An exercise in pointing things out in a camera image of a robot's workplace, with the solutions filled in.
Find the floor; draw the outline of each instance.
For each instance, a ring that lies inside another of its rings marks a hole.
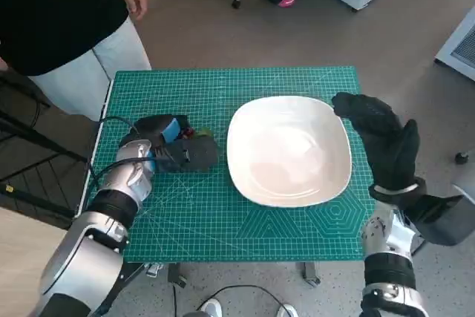
[[[430,193],[451,193],[453,155],[475,145],[475,83],[433,58],[474,0],[375,0],[352,13],[338,0],[297,0],[282,10],[263,0],[150,0],[137,24],[154,68],[354,65],[362,91],[419,122],[417,173]],[[42,132],[81,152],[94,126],[50,110]],[[418,289],[431,317],[474,317],[475,235],[453,248],[428,246],[415,258]],[[358,316],[361,262],[318,264],[322,284],[309,288],[294,263],[185,264],[189,284],[177,292],[178,315],[229,284],[257,284],[293,304],[300,317]],[[225,316],[273,317],[276,303],[252,289],[220,294]],[[165,274],[137,278],[110,316],[173,316]]]

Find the table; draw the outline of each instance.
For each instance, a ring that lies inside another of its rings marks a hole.
[[[195,128],[210,128],[220,162],[206,173],[161,174],[131,229],[127,261],[324,261],[362,258],[361,225],[374,203],[372,175],[357,133],[345,121],[353,174],[339,197],[318,206],[276,209],[242,197],[226,164],[226,135],[244,103],[275,95],[315,97],[358,93],[356,71],[334,68],[235,68],[119,72],[106,114],[137,120],[152,114],[188,114]],[[114,161],[122,122],[106,122],[93,165]]]

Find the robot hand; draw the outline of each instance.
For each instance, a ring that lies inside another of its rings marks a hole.
[[[402,127],[390,106],[364,95],[338,93],[332,99],[335,114],[349,119],[361,136],[373,172],[370,194],[403,209],[425,193],[416,179],[419,150],[417,124]],[[390,218],[372,217],[363,229],[364,277],[361,308],[364,316],[425,316],[416,290],[410,246],[415,232],[404,214],[392,210]]]
[[[409,120],[403,128],[389,105],[361,94],[338,93],[332,102],[335,114],[349,119],[361,136],[377,186],[398,191],[416,182],[416,121]]]

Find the white bowl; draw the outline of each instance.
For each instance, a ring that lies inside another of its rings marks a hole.
[[[240,107],[229,125],[227,156],[239,192],[265,206],[327,202],[351,176],[343,123],[313,98],[267,97]]]

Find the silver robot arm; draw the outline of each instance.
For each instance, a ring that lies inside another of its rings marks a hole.
[[[475,166],[468,166],[453,182],[462,193],[440,198],[425,194],[425,182],[389,191],[370,187],[370,194],[388,204],[389,217],[375,215],[361,235],[364,280],[361,317],[428,317],[416,288],[411,245],[415,235],[427,242],[453,246],[475,230]]]
[[[410,247],[415,234],[397,208],[387,220],[375,216],[364,226],[363,316],[428,317],[413,271]]]
[[[135,140],[119,149],[116,161],[149,157],[151,143]],[[85,212],[71,225],[43,271],[40,299],[30,317],[92,316],[124,263],[128,230],[151,191],[151,161],[112,169]]]

